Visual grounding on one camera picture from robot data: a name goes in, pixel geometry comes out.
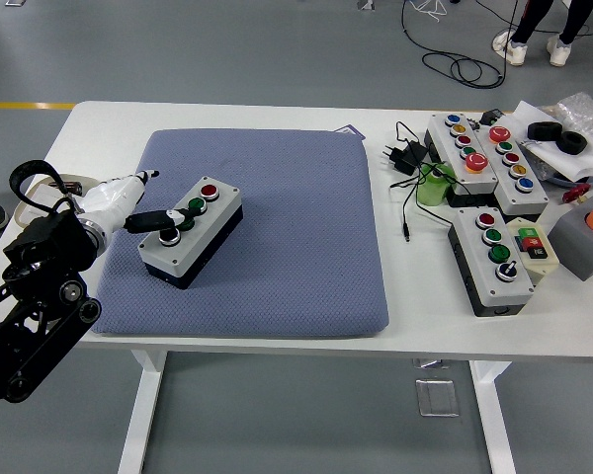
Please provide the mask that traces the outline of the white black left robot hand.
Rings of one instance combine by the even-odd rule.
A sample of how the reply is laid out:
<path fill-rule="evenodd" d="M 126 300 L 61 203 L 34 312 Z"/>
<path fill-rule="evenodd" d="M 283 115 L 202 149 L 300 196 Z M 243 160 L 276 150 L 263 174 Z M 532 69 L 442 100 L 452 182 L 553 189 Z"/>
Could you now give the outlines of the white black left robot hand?
<path fill-rule="evenodd" d="M 156 170 L 145 170 L 101 183 L 81 199 L 83 212 L 78 215 L 79 221 L 94 236 L 106 241 L 120 229 L 145 233 L 175 228 L 193 219 L 197 213 L 185 208 L 133 214 L 147 182 L 158 175 Z"/>

